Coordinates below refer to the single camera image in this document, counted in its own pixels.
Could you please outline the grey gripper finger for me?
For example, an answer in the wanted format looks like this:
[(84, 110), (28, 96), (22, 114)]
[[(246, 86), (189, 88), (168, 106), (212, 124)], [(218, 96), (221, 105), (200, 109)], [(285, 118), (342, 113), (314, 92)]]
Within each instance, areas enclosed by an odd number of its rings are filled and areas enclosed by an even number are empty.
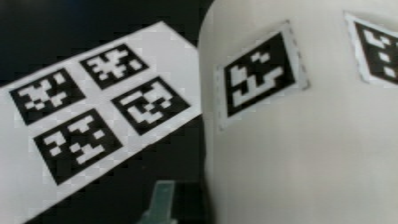
[(179, 224), (173, 218), (173, 201), (175, 201), (173, 180), (161, 180), (155, 184), (150, 208), (143, 214), (139, 224)]

